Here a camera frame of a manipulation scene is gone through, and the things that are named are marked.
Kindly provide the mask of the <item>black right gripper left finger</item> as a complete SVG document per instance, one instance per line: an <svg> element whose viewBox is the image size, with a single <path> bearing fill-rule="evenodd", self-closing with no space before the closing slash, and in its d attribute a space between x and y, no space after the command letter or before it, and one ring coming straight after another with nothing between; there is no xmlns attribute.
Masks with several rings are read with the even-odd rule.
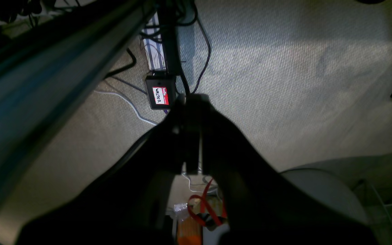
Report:
<svg viewBox="0 0 392 245"><path fill-rule="evenodd" d="M27 223L17 245L171 244L162 231L172 183L199 166L201 108L177 101L77 197Z"/></svg>

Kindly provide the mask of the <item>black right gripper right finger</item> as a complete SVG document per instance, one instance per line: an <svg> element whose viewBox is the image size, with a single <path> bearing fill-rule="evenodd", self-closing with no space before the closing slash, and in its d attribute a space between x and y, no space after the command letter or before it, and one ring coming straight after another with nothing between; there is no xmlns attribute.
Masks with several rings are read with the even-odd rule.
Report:
<svg viewBox="0 0 392 245"><path fill-rule="evenodd" d="M200 95L202 169L220 187L230 231L221 242L376 245L372 230L282 177L243 133Z"/></svg>

